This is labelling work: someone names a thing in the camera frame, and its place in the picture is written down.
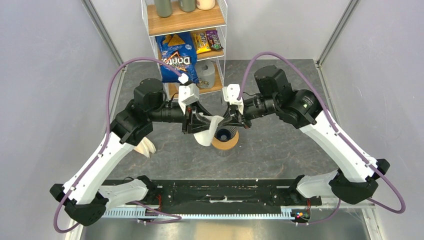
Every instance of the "jar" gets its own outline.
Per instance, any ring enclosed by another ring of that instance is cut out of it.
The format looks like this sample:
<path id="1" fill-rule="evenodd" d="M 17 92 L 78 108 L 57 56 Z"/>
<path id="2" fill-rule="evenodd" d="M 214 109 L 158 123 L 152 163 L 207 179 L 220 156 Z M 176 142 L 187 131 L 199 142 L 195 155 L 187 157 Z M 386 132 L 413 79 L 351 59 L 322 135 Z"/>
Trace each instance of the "jar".
<path id="1" fill-rule="evenodd" d="M 171 0 L 154 0 L 156 13 L 161 18 L 167 18 L 172 14 Z"/>
<path id="2" fill-rule="evenodd" d="M 179 8 L 186 13 L 193 12 L 196 9 L 196 0 L 178 0 Z"/>
<path id="3" fill-rule="evenodd" d="M 196 6 L 200 10 L 210 10 L 215 7 L 215 0 L 196 0 Z"/>

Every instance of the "snack bag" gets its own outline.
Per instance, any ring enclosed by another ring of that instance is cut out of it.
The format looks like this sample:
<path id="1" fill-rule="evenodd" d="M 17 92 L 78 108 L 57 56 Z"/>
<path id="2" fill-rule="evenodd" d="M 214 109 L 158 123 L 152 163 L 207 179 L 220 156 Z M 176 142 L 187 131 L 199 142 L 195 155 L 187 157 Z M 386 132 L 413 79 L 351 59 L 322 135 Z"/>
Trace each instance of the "snack bag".
<path id="1" fill-rule="evenodd" d="M 180 73 L 188 75 L 188 79 L 199 83 L 195 64 L 198 60 L 192 37 L 189 32 L 157 36 L 156 42 L 160 50 L 161 60 L 173 66 Z M 162 83 L 180 83 L 178 76 L 167 67 L 160 66 Z"/>
<path id="2" fill-rule="evenodd" d="M 193 33 L 194 44 L 196 45 L 196 53 L 206 53 L 211 51 L 211 47 L 208 44 L 205 32 Z"/>
<path id="3" fill-rule="evenodd" d="M 221 45 L 220 38 L 218 37 L 217 30 L 207 30 L 206 38 L 207 42 L 209 43 L 209 47 L 212 51 L 219 52 L 224 49 Z"/>

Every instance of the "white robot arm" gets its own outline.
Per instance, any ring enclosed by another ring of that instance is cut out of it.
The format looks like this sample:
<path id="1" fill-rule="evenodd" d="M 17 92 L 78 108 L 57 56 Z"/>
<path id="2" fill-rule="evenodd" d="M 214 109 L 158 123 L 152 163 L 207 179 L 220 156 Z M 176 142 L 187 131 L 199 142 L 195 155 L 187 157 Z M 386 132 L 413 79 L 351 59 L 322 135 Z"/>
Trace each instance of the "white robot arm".
<path id="1" fill-rule="evenodd" d="M 367 154 L 341 128 L 335 132 L 314 94 L 308 90 L 292 90 L 283 70 L 266 66 L 254 75 L 260 93 L 252 98 L 237 100 L 240 93 L 238 84 L 223 88 L 228 109 L 222 117 L 212 116 L 202 107 L 198 102 L 199 89 L 193 83 L 179 87 L 177 103 L 164 100 L 160 80 L 143 80 L 143 84 L 134 90 L 134 99 L 111 123 L 107 148 L 77 186 L 72 187 L 75 179 L 97 156 L 105 139 L 69 181 L 55 184 L 50 193 L 60 202 L 65 193 L 71 190 L 64 203 L 65 211 L 84 226 L 91 225 L 111 208 L 154 195 L 156 186 L 146 176 L 115 186 L 102 185 L 119 161 L 153 131 L 153 122 L 182 123 L 183 133 L 194 134 L 198 143 L 208 146 L 218 126 L 250 128 L 251 120 L 276 114 L 280 120 L 292 124 L 313 139 L 339 166 L 338 170 L 327 174 L 298 176 L 289 187 L 292 190 L 291 198 L 337 196 L 346 203 L 357 204 L 371 197 L 378 187 L 378 176 L 369 166 L 373 165 L 385 174 L 389 163 Z M 337 136 L 339 133 L 347 136 L 369 164 L 365 164 Z"/>

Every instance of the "yellow snack bag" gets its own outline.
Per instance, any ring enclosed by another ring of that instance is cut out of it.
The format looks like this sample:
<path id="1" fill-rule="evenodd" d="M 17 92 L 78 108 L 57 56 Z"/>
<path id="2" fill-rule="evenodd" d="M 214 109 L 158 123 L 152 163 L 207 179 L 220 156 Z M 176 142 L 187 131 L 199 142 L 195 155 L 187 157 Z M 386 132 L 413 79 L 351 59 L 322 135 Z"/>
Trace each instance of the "yellow snack bag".
<path id="1" fill-rule="evenodd" d="M 211 47 L 208 44 L 206 33 L 198 32 L 193 33 L 194 43 L 196 45 L 196 54 L 206 53 L 211 51 Z"/>

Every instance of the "doritos bag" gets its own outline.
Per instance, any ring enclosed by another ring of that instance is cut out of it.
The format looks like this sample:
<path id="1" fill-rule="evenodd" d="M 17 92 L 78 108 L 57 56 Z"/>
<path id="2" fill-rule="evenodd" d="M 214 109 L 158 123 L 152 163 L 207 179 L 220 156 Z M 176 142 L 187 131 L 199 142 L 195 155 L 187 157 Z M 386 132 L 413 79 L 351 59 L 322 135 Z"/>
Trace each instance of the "doritos bag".
<path id="1" fill-rule="evenodd" d="M 161 60 L 180 73 L 188 75 L 188 79 L 195 84 L 199 83 L 195 64 L 198 60 L 192 37 L 189 32 L 168 34 L 156 37 L 159 46 Z M 160 66 L 162 83 L 179 83 L 178 76 L 165 66 Z"/>

